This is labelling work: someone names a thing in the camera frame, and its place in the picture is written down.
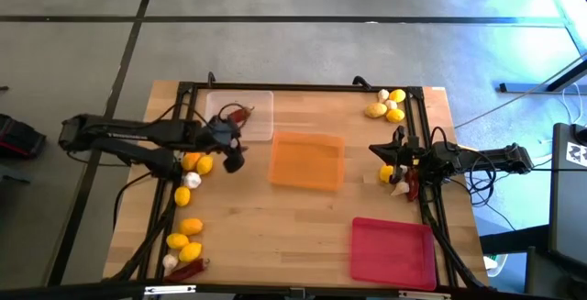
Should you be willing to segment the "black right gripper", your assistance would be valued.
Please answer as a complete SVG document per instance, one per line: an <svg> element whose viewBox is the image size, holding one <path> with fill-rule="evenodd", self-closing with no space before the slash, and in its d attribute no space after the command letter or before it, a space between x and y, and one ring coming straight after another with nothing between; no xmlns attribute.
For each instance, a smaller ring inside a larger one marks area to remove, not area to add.
<svg viewBox="0 0 587 300"><path fill-rule="evenodd" d="M405 176L405 173L401 173L400 165L407 166L408 169L415 168L421 174L432 174L435 169L434 146L429 148L420 147L419 137L408 137L403 140L403 145L399 149L398 160L398 143L396 141L385 144L371 144L369 150L384 163L397 163L400 176Z"/></svg>

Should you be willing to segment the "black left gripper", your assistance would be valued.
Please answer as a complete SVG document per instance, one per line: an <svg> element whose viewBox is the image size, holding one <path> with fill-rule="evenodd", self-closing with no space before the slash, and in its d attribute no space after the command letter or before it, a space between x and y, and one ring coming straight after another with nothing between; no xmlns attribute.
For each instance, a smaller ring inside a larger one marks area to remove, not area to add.
<svg viewBox="0 0 587 300"><path fill-rule="evenodd" d="M245 126L249 121L251 114L244 113L241 117L241 126ZM240 144L240 127L238 122L231 118L222 118L214 116L208 121L208 127L211 131L216 150L224 151L228 147L241 147Z"/></svg>

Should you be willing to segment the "red chili pepper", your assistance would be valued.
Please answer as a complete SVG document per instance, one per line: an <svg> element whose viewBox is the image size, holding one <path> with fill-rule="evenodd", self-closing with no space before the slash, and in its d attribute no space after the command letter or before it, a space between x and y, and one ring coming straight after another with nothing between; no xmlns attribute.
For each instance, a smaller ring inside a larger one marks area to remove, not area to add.
<svg viewBox="0 0 587 300"><path fill-rule="evenodd" d="M249 113L252 115L253 110L254 110L253 107L247 107L247 106L240 107L239 109L230 112L227 117L235 120L238 123L241 123L242 115L244 113Z"/></svg>
<svg viewBox="0 0 587 300"><path fill-rule="evenodd" d="M171 272L163 279L163 281L166 283L178 283L185 279L194 277L197 274L204 272L207 269L209 262L209 259L194 260L182 268Z"/></svg>
<svg viewBox="0 0 587 300"><path fill-rule="evenodd" d="M404 181L408 184L408 193L406 194L407 199L412 202L416 200L419 193L419 175L418 170L410 168L407 170Z"/></svg>

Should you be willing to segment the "orange-tinted lemon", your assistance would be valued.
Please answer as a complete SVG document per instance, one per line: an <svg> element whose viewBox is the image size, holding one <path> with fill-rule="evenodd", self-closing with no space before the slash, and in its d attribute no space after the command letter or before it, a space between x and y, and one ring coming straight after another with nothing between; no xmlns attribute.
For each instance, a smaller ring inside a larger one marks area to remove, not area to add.
<svg viewBox="0 0 587 300"><path fill-rule="evenodd" d="M185 236L199 234L204 228L204 223L199 218L186 218L180 222L179 231Z"/></svg>
<svg viewBox="0 0 587 300"><path fill-rule="evenodd" d="M181 165L183 170L186 172L194 171L196 169L196 165L200 157L201 154L199 152L185 152L181 159Z"/></svg>

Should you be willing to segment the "orange plastic tray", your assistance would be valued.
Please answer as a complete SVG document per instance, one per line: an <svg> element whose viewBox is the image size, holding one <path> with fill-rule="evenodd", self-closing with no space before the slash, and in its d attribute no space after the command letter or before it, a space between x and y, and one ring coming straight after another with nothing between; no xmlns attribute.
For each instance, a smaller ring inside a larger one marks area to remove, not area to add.
<svg viewBox="0 0 587 300"><path fill-rule="evenodd" d="M345 173L345 140L326 134L276 131L268 179L282 186L336 192Z"/></svg>

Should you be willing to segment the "clear plastic tray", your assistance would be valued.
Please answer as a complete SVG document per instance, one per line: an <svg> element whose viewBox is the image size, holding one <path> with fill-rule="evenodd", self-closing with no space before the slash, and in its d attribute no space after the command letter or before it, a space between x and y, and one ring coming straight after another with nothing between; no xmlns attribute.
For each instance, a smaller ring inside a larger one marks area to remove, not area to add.
<svg viewBox="0 0 587 300"><path fill-rule="evenodd" d="M241 129L243 141L267 141L273 135L273 92L211 91L205 96L204 116L209 120L223 106L236 103L251 108L251 115Z"/></svg>

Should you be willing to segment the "pink plastic cup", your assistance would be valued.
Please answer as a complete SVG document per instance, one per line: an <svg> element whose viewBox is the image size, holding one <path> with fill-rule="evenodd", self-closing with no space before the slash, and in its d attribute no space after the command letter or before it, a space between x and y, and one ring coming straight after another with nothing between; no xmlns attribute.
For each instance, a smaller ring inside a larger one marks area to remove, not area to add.
<svg viewBox="0 0 587 300"><path fill-rule="evenodd" d="M432 291L437 287L430 227L366 217L352 220L349 274L357 281Z"/></svg>

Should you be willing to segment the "black floor stand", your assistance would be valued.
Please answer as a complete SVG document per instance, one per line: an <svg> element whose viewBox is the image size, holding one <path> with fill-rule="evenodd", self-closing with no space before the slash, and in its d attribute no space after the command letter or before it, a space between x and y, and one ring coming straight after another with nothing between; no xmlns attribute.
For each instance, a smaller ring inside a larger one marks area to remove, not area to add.
<svg viewBox="0 0 587 300"><path fill-rule="evenodd" d="M564 89L587 77L587 58L576 66L557 73L542 83L499 83L496 91L502 94L561 94Z"/></svg>

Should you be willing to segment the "white green container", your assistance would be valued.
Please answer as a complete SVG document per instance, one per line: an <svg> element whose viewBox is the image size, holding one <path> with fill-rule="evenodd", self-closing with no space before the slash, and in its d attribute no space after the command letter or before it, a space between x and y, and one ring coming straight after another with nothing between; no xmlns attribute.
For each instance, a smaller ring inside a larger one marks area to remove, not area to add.
<svg viewBox="0 0 587 300"><path fill-rule="evenodd" d="M504 267L507 257L507 254L484 255L485 269L493 274L499 273Z"/></svg>

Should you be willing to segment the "black monitor cart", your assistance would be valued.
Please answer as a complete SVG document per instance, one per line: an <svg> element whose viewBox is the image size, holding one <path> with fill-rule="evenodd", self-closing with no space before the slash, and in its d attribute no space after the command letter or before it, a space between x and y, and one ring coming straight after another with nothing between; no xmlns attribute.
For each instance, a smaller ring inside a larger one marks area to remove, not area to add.
<svg viewBox="0 0 587 300"><path fill-rule="evenodd" d="M563 123L553 128L548 249L587 267L587 168L565 158L568 142L587 147L575 138L584 130Z"/></svg>

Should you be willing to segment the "black white marker tag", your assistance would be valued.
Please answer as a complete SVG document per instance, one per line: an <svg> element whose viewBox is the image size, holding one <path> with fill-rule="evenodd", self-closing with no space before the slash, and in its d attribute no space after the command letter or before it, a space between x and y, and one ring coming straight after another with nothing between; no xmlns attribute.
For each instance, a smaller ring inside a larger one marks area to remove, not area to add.
<svg viewBox="0 0 587 300"><path fill-rule="evenodd" d="M566 147L566 160L587 168L587 147L568 142Z"/></svg>

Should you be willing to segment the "black red bag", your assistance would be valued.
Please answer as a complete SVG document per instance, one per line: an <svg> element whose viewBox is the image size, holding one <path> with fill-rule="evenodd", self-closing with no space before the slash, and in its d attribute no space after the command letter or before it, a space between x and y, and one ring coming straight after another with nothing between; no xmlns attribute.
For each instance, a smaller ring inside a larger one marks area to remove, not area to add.
<svg viewBox="0 0 587 300"><path fill-rule="evenodd" d="M0 114L0 158L37 158L45 142L46 136L30 125Z"/></svg>

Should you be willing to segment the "black metal table frame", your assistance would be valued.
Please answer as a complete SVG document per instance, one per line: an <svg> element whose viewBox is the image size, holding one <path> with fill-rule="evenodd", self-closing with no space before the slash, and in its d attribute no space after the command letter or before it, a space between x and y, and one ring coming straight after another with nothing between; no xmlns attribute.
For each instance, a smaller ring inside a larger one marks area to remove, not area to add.
<svg viewBox="0 0 587 300"><path fill-rule="evenodd" d="M192 238L203 243L207 270L192 281L230 286L286 288L375 288L350 277L349 239L354 217L421 222L417 202L390 196L377 181L381 160L368 150L372 143L391 141L394 124L369 119L363 109L375 101L360 85L263 84L273 91L274 131L340 136L345 139L345 179L336 192L274 186L268 180L271 142L249 142L246 163L234 174L215 155L214 170L194 190L190 205L175 214L179 222L199 217L204 231ZM443 127L456 141L447 93L440 87L414 89L410 97L414 128L421 143L424 130L418 107L424 107L430 128ZM157 181L146 179L126 190L116 231L105 262L104 277L118 272L145 238ZM488 284L482 248L470 198L456 183L445 184L442 198L449 238L475 277Z"/></svg>

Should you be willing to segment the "silver metal bracket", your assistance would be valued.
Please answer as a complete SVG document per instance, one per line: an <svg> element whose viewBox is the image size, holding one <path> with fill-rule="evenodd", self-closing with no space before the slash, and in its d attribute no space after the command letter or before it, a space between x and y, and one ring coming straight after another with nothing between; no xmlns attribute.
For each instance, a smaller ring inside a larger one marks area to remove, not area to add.
<svg viewBox="0 0 587 300"><path fill-rule="evenodd" d="M161 295L161 294L191 294L197 290L196 285L160 285L160 286L146 286L144 288L144 295Z"/></svg>
<svg viewBox="0 0 587 300"><path fill-rule="evenodd" d="M406 290L400 290L398 292L398 297L407 298L411 300L452 300L451 294L416 292Z"/></svg>

